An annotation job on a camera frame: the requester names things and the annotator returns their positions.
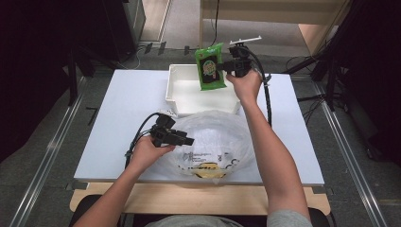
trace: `person's right arm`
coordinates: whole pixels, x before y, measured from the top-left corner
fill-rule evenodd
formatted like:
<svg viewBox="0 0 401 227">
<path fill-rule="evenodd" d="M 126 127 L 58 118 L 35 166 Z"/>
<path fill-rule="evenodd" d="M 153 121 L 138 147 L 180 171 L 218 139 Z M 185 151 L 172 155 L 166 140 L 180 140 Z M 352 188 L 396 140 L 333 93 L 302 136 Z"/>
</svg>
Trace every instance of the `person's right arm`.
<svg viewBox="0 0 401 227">
<path fill-rule="evenodd" d="M 292 210 L 310 219 L 295 162 L 257 105 L 261 77 L 251 70 L 243 78 L 227 75 L 227 79 L 233 83 L 247 117 L 257 166 L 269 198 L 269 213 Z"/>
</svg>

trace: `white tabletop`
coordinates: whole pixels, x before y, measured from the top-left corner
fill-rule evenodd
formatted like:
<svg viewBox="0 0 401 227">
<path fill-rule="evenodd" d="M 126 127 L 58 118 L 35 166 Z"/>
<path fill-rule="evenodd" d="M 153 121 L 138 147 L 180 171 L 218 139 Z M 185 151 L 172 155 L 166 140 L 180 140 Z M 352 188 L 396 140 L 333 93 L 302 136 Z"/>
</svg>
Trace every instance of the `white tabletop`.
<svg viewBox="0 0 401 227">
<path fill-rule="evenodd" d="M 124 154 L 142 122 L 152 113 L 170 109 L 165 100 L 167 80 L 168 71 L 115 70 L 79 161 L 75 179 L 112 182 L 121 174 L 125 164 Z M 289 75 L 272 75 L 269 85 L 273 129 L 291 152 L 303 185 L 323 185 L 322 172 Z M 259 92 L 258 104 L 267 115 L 263 88 Z M 242 108 L 238 114 L 244 116 Z M 154 120 L 149 120 L 144 129 L 150 129 L 153 124 Z M 210 180 L 176 174 L 161 168 L 158 162 L 142 174 L 139 180 L 210 183 Z M 262 182 L 256 162 L 253 162 L 249 167 L 225 176 L 219 183 Z"/>
</svg>

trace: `green snack bag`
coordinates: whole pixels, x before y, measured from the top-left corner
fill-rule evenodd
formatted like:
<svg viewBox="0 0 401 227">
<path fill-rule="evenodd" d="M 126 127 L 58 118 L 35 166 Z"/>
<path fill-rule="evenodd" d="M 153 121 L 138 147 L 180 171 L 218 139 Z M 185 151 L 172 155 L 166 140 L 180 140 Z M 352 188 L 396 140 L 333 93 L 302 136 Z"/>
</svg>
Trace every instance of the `green snack bag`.
<svg viewBox="0 0 401 227">
<path fill-rule="evenodd" d="M 227 87 L 221 70 L 217 70 L 216 64 L 222 63 L 221 44 L 215 44 L 206 49 L 198 49 L 195 52 L 198 74 L 200 76 L 200 89 L 202 91 Z"/>
</svg>

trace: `white tray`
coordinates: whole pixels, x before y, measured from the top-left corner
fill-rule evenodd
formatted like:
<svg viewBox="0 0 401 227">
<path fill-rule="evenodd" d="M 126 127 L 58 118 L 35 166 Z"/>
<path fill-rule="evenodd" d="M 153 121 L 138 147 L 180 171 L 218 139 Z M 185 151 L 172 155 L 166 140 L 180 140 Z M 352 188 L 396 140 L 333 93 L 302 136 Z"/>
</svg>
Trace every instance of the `white tray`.
<svg viewBox="0 0 401 227">
<path fill-rule="evenodd" d="M 171 64 L 166 90 L 166 102 L 180 116 L 218 110 L 236 114 L 239 99 L 233 84 L 225 78 L 226 88 L 201 91 L 196 64 Z"/>
</svg>

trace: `gray shirt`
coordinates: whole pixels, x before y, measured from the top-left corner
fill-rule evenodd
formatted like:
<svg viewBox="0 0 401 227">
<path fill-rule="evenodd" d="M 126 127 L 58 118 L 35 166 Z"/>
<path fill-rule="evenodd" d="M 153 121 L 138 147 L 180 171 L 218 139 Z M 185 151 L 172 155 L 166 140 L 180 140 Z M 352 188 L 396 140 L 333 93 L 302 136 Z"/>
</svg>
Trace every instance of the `gray shirt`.
<svg viewBox="0 0 401 227">
<path fill-rule="evenodd" d="M 239 223 L 214 216 L 177 215 L 152 222 L 146 227 L 243 227 Z M 312 227 L 310 221 L 301 214 L 291 210 L 279 210 L 269 214 L 269 227 Z"/>
</svg>

